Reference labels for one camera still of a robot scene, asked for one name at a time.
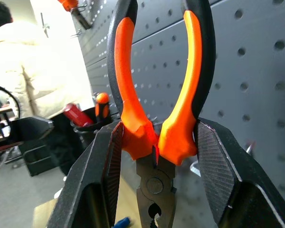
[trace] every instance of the pliers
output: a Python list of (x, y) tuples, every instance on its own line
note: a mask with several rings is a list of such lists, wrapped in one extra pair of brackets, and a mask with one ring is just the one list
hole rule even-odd
[(131, 75), (136, 0), (118, 0), (108, 33), (107, 66), (114, 101), (123, 122), (122, 148), (136, 160), (141, 177), (137, 202), (143, 228), (171, 228), (176, 189), (175, 166), (197, 154), (192, 137), (215, 67), (215, 33), (207, 0), (183, 0), (188, 33), (188, 66), (178, 101), (158, 135), (143, 111)]

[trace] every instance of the black cable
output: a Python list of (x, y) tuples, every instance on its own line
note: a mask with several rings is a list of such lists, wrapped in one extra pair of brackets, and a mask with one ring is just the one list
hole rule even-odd
[(14, 100), (14, 102), (16, 103), (17, 108), (18, 108), (18, 118), (20, 119), (20, 105), (19, 105), (18, 100), (11, 94), (10, 91), (6, 90), (5, 88), (0, 86), (0, 90), (7, 93)]

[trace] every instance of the person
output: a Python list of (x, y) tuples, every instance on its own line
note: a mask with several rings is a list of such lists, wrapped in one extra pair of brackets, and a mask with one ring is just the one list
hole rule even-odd
[(92, 100), (92, 92), (86, 82), (68, 72), (54, 50), (41, 28), (13, 22), (9, 8), (0, 2), (0, 85), (19, 100), (21, 118), (53, 121), (54, 130), (44, 140), (54, 164), (67, 175), (83, 149), (63, 109), (87, 97)]

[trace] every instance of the white wall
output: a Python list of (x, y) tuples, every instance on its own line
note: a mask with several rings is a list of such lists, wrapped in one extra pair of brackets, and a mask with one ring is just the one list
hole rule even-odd
[[(49, 25), (47, 33), (50, 39), (56, 42), (56, 47), (66, 63), (69, 71), (73, 73), (74, 80), (82, 78), (85, 89), (91, 89), (85, 62), (82, 56), (78, 38), (70, 38), (76, 34), (72, 16), (66, 12), (58, 0), (30, 0), (35, 12), (37, 24), (42, 26), (40, 13), (42, 12), (44, 23)], [(81, 104), (83, 109), (94, 106), (92, 95), (87, 97), (86, 102)]]
[(4, 2), (11, 11), (14, 21), (22, 20), (36, 24), (35, 14), (30, 0), (0, 0)]

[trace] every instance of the gray floor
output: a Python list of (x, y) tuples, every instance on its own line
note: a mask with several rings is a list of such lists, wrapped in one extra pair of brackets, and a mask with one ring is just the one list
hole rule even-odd
[(0, 228), (32, 227), (34, 208), (53, 199), (63, 177), (58, 168), (31, 177), (24, 164), (0, 167)]

